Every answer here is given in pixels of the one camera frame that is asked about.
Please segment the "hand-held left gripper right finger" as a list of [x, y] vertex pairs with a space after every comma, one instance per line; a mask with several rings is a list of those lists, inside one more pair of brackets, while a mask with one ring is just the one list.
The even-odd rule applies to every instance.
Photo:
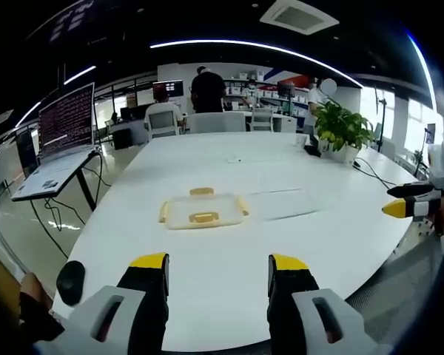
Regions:
[[269, 255], [267, 321], [273, 354], [390, 354], [375, 342], [362, 315], [330, 288], [320, 288], [308, 266]]

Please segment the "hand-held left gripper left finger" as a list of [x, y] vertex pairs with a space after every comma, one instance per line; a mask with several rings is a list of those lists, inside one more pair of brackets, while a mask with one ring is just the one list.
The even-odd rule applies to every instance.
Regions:
[[169, 318], [169, 255], [132, 261], [61, 321], [64, 330], [33, 346], [38, 354], [160, 354]]

